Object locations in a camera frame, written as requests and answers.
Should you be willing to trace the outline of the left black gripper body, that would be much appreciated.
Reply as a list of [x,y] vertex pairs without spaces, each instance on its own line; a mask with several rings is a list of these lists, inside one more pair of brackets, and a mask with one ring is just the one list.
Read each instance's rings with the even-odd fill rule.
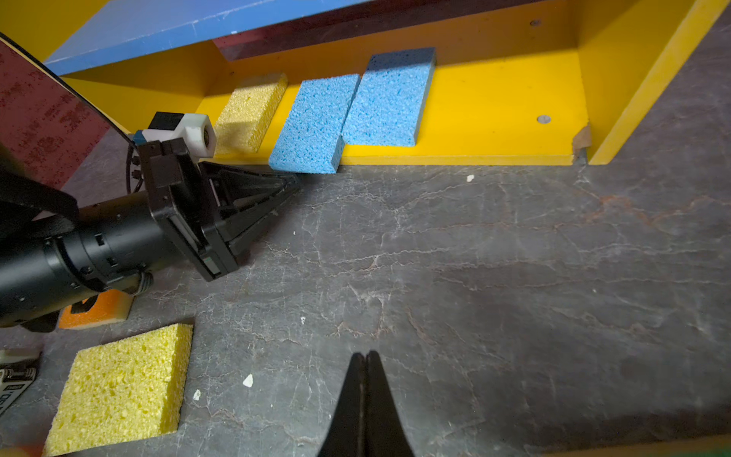
[[238,270],[226,245],[207,239],[204,222],[209,199],[185,141],[148,142],[138,147],[138,154],[150,214],[181,256],[207,281]]

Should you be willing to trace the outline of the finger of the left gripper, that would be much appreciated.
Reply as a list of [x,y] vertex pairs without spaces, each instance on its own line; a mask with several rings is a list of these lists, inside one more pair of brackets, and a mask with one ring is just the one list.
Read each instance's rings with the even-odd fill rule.
[[286,195],[257,193],[234,198],[225,207],[227,245],[234,257],[240,257],[264,230],[268,217],[286,201]]
[[284,193],[287,200],[302,188],[299,176],[292,173],[255,173],[211,162],[201,163],[199,171],[203,190],[202,223],[205,228],[225,228],[225,207],[234,198],[257,193]]

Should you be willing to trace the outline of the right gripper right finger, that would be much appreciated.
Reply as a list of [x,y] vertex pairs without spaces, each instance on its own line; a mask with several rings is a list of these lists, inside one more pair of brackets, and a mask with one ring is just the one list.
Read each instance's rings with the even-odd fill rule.
[[369,352],[365,361],[365,456],[413,457],[381,357]]

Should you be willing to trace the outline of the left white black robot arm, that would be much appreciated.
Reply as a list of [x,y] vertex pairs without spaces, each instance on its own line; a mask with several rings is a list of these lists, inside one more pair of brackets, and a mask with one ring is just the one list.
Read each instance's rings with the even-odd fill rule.
[[111,289],[147,291],[187,261],[207,281],[235,272],[270,217],[300,190],[293,173],[195,163],[185,142],[139,150],[144,190],[80,208],[30,178],[1,175],[1,324],[50,332],[66,307]]

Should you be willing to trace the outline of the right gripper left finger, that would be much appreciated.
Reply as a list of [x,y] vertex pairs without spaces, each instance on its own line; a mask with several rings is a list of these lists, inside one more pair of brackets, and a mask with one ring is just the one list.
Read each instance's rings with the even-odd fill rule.
[[329,431],[318,453],[323,456],[365,455],[366,358],[352,355]]

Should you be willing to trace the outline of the yellow sponge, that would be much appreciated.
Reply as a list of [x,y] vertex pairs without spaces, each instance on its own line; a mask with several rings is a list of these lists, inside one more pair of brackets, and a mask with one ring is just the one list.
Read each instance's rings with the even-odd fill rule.
[[175,324],[76,354],[45,456],[176,432],[193,325]]
[[285,74],[266,74],[242,80],[230,95],[214,126],[216,157],[254,154],[287,90]]

